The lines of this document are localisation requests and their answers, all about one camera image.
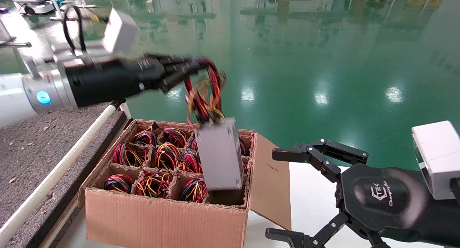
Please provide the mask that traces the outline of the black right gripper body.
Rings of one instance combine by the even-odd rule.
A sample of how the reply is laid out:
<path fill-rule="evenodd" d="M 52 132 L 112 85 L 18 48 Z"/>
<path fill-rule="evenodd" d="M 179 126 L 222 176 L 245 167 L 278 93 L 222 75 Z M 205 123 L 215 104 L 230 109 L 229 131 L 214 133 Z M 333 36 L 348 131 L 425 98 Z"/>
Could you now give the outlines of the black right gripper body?
<path fill-rule="evenodd" d="M 343 171 L 337 190 L 346 226 L 361 238 L 379 234 L 400 242 L 421 240 L 421 221 L 431 199 L 419 172 L 353 165 Z"/>

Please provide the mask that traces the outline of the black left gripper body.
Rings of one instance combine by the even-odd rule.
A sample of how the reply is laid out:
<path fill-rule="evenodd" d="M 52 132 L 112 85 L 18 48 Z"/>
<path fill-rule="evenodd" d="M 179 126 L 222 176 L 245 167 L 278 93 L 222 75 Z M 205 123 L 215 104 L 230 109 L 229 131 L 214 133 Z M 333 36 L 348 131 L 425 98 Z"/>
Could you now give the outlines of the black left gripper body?
<path fill-rule="evenodd" d="M 170 89 L 165 66 L 152 55 L 66 65 L 65 75 L 78 108 L 124 100 L 145 90 Z"/>

